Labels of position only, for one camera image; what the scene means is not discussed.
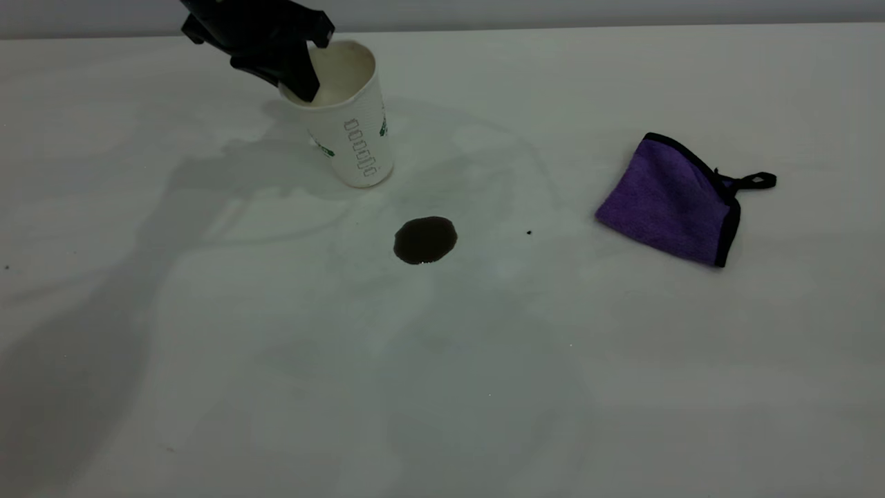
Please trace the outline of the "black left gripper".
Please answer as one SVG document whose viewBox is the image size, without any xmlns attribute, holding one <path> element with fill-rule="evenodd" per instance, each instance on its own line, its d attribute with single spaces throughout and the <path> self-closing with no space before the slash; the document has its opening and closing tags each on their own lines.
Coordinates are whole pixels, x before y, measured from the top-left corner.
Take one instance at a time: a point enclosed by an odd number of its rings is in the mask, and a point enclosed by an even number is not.
<svg viewBox="0 0 885 498">
<path fill-rule="evenodd" d="M 326 48 L 335 34 L 325 12 L 292 1 L 180 3 L 187 9 L 181 31 L 191 42 L 212 45 L 231 56 L 234 69 L 313 103 L 320 82 L 308 44 Z"/>
</svg>

